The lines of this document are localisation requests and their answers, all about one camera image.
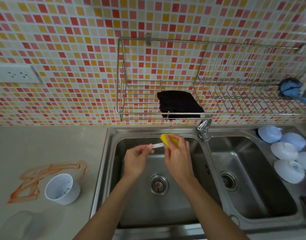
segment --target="black cloth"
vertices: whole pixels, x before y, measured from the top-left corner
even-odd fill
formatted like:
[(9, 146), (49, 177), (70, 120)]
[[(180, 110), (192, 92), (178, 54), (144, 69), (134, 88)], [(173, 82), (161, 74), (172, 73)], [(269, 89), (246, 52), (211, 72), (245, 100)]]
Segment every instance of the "black cloth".
[[(160, 101), (160, 111), (162, 113), (203, 113), (204, 109), (198, 105), (194, 97), (189, 92), (184, 91), (162, 91), (157, 93)], [(170, 120), (177, 118), (200, 118), (198, 114), (190, 115), (169, 115)]]

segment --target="gray countertop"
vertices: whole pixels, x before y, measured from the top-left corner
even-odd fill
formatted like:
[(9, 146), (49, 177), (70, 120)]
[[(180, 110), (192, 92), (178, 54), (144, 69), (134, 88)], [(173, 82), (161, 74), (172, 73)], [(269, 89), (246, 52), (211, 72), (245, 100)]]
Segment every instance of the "gray countertop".
[[(90, 216), (106, 130), (109, 127), (113, 126), (0, 127), (0, 228), (13, 214), (21, 210), (30, 210), (41, 212), (46, 218), (46, 229), (40, 239), (71, 240)], [(297, 127), (306, 135), (306, 125), (300, 124)], [(85, 176), (78, 180), (81, 194), (72, 204), (62, 206), (46, 199), (44, 189), (52, 178), (51, 175), (39, 181), (38, 188), (41, 193), (38, 199), (7, 203), (11, 193), (23, 182), (19, 176), (26, 170), (53, 163), (76, 164), (79, 160), (87, 162), (88, 167)], [(306, 229), (271, 232), (264, 235), (252, 234), (249, 237), (304, 240)]]

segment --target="stainless steel dish rack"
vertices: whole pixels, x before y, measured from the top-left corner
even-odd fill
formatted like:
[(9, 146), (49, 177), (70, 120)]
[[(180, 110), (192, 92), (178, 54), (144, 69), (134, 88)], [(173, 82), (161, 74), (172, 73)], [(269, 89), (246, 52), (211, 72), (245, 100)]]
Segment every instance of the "stainless steel dish rack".
[[(165, 120), (157, 92), (191, 92), (201, 119), (226, 115), (305, 115), (282, 98), (278, 84), (296, 77), (306, 86), (306, 48), (145, 38), (119, 38), (116, 112), (120, 120)], [(196, 118), (181, 118), (183, 121)]]

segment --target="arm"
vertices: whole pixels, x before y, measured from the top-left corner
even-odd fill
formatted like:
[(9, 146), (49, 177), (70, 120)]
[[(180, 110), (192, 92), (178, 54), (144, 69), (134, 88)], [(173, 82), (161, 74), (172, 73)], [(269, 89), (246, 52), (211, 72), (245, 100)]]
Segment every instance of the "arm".
[(165, 164), (183, 189), (207, 238), (210, 240), (249, 239), (194, 177), (189, 142), (179, 135), (173, 135), (173, 137), (179, 140), (179, 145), (176, 146), (167, 136), (170, 148), (165, 147)]
[(143, 173), (146, 158), (154, 153), (152, 145), (139, 145), (127, 150), (124, 158), (124, 176), (114, 187), (100, 209), (79, 231), (73, 240), (112, 239), (131, 187)]

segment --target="outlet cover plate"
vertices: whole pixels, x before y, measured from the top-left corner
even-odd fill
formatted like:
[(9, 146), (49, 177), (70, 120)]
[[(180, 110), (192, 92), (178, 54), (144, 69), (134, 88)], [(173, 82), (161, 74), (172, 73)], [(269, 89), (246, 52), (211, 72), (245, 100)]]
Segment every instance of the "outlet cover plate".
[(0, 82), (41, 83), (34, 68), (26, 64), (0, 64)]

